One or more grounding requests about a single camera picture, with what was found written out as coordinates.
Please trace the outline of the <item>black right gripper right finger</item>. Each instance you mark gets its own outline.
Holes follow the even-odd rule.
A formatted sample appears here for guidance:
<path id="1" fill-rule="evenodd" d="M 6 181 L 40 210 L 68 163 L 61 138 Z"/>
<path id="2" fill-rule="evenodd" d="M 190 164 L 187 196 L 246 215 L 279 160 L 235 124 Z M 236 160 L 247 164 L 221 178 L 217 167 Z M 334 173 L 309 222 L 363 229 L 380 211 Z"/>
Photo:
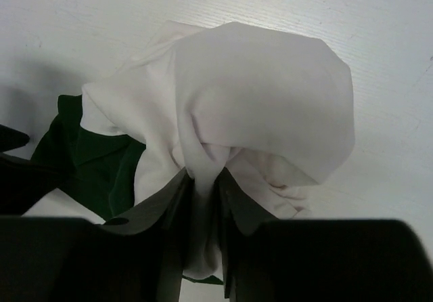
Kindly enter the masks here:
<path id="1" fill-rule="evenodd" d="M 224 169 L 216 180 L 224 295 L 230 301 L 265 301 L 269 277 L 254 236 L 271 214 L 252 200 Z"/>

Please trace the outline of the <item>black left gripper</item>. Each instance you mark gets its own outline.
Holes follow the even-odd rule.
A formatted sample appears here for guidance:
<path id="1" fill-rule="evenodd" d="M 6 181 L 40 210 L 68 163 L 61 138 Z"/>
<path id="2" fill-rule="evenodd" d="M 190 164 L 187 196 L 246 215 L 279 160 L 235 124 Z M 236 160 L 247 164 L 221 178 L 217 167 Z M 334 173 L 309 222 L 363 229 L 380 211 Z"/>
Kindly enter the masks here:
<path id="1" fill-rule="evenodd" d="M 25 146 L 29 136 L 0 125 L 0 152 Z M 21 216 L 72 174 L 70 161 L 35 162 L 1 154 L 1 215 Z"/>

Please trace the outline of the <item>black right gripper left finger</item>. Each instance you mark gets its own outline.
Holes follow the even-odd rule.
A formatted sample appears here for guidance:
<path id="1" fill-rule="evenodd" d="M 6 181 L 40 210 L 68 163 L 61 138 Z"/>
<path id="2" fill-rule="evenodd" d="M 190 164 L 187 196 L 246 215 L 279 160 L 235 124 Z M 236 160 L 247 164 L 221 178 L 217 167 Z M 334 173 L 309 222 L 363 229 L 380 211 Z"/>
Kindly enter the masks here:
<path id="1" fill-rule="evenodd" d="M 193 179 L 178 172 L 161 190 L 102 227 L 120 238 L 115 272 L 123 301 L 178 301 L 189 242 Z"/>

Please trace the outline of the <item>white green Charlie Brown shirt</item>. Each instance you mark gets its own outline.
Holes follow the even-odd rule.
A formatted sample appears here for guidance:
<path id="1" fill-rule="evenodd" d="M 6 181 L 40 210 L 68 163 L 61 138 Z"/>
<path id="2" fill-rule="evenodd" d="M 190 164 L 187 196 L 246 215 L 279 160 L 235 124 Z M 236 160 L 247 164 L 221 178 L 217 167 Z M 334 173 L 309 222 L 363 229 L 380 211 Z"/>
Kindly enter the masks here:
<path id="1" fill-rule="evenodd" d="M 61 190 L 111 219 L 181 169 L 195 181 L 184 276 L 222 277 L 213 205 L 223 169 L 271 214 L 306 216 L 355 145 L 350 68 L 321 39 L 231 22 L 167 22 L 111 77 L 61 95 L 32 161 L 67 174 Z"/>

